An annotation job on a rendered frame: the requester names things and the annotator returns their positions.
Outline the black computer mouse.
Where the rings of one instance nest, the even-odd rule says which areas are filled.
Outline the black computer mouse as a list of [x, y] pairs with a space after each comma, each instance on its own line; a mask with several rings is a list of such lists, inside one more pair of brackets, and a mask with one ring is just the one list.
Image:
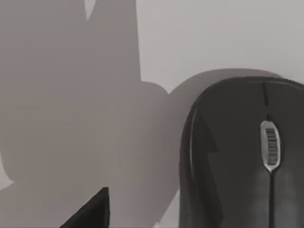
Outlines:
[[187, 116], [178, 228], [304, 228], [304, 84], [221, 80]]

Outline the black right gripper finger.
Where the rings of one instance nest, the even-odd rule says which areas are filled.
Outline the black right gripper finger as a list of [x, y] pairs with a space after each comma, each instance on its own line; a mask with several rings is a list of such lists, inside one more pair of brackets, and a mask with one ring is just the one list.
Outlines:
[[59, 228], [109, 228], [109, 226], [109, 188], [104, 187]]

